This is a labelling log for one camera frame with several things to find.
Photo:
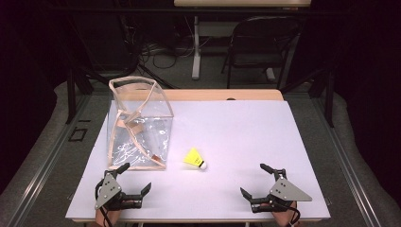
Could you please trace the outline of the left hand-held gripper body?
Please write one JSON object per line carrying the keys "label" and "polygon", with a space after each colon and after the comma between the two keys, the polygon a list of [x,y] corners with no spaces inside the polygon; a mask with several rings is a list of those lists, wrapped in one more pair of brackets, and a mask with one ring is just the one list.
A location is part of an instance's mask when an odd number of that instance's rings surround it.
{"label": "left hand-held gripper body", "polygon": [[142,207],[141,195],[127,195],[116,180],[117,173],[107,171],[96,186],[95,209],[105,208],[108,211],[139,209]]}

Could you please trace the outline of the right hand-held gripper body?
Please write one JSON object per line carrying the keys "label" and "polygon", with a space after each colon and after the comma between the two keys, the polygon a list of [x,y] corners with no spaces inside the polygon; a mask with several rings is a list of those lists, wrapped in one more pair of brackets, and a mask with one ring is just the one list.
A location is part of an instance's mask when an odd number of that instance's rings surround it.
{"label": "right hand-held gripper body", "polygon": [[312,201],[312,198],[287,179],[284,169],[273,169],[275,183],[264,198],[251,200],[253,213],[286,212],[294,201]]}

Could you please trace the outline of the transparent bag with beige trim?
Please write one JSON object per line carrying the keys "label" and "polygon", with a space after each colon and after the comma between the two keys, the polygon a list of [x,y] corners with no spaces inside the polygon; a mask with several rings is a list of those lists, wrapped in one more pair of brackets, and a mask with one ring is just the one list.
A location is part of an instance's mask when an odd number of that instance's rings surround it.
{"label": "transparent bag with beige trim", "polygon": [[153,79],[127,76],[109,81],[108,166],[131,170],[166,168],[174,113]]}

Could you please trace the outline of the yellow shuttlecock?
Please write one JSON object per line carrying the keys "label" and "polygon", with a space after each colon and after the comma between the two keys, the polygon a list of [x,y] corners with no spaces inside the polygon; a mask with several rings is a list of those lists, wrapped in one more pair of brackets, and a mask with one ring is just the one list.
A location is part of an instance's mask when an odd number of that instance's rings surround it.
{"label": "yellow shuttlecock", "polygon": [[207,168],[206,162],[203,160],[200,153],[195,148],[192,148],[188,151],[183,161],[186,164],[197,166],[201,170],[205,170]]}

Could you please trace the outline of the person's right hand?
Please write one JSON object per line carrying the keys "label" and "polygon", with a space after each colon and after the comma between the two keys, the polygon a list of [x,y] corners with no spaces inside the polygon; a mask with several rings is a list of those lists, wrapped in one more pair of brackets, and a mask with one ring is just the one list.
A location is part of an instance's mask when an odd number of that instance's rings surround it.
{"label": "person's right hand", "polygon": [[288,209],[286,212],[272,212],[276,223],[280,227],[299,227],[300,222],[296,220],[297,213]]}

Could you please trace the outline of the person's left hand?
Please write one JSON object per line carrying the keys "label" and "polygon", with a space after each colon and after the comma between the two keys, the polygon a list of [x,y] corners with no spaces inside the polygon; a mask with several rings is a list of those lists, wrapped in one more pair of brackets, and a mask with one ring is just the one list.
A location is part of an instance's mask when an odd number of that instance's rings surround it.
{"label": "person's left hand", "polygon": [[112,227],[114,226],[121,215],[121,211],[101,211],[98,209],[96,211],[96,225],[98,227]]}

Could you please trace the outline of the black metal stand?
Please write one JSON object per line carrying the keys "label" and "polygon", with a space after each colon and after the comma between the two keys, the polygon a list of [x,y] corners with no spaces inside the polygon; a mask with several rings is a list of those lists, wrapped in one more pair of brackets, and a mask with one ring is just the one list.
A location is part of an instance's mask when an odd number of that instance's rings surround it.
{"label": "black metal stand", "polygon": [[335,82],[335,72],[332,69],[320,68],[305,77],[302,77],[295,82],[285,85],[280,88],[279,91],[282,94],[290,92],[295,88],[301,86],[307,81],[312,81],[312,84],[307,91],[308,95],[312,98],[318,98],[324,95],[324,109],[323,116],[328,125],[333,128],[333,99],[334,99],[334,82]]}
{"label": "black metal stand", "polygon": [[78,69],[71,69],[67,75],[67,97],[68,97],[68,117],[67,124],[70,124],[77,113],[76,89],[84,95],[90,95],[94,88],[92,87],[87,74]]}

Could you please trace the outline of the black folding chair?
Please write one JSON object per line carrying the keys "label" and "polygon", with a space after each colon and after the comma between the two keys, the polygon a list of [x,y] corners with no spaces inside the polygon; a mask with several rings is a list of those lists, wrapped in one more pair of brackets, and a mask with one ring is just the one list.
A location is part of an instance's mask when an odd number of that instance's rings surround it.
{"label": "black folding chair", "polygon": [[221,72],[228,67],[227,88],[231,87],[233,68],[279,68],[279,89],[292,42],[302,23],[294,17],[255,16],[237,24],[232,32]]}

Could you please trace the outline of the white desk with metal leg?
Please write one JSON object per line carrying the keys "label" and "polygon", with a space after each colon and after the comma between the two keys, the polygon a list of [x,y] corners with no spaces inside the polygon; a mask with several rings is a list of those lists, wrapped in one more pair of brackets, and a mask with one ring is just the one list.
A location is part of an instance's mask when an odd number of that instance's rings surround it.
{"label": "white desk with metal leg", "polygon": [[[228,8],[308,8],[311,0],[174,0],[174,6],[186,9],[228,9]],[[192,79],[199,79],[201,74],[201,43],[200,37],[229,37],[236,22],[204,22],[198,16],[194,17],[193,39],[194,59]]]}

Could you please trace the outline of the metal floor rail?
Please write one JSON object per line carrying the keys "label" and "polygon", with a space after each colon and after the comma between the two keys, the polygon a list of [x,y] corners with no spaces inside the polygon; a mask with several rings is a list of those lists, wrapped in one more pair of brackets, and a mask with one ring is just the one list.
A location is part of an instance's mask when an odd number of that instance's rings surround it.
{"label": "metal floor rail", "polygon": [[90,100],[90,96],[78,97],[75,115],[69,119],[65,95],[57,105],[38,140],[0,196],[0,208],[4,227],[19,227],[41,193],[49,175],[61,156],[61,150]]}
{"label": "metal floor rail", "polygon": [[357,204],[359,212],[361,213],[367,227],[383,227],[376,215],[376,212],[368,199],[365,189],[363,188],[357,173],[351,165],[350,159],[344,149],[337,132],[328,123],[324,115],[323,103],[318,98],[311,99],[319,118],[323,123],[325,131],[328,133],[329,138],[334,146],[335,156],[340,166],[341,172],[347,182],[354,200]]}

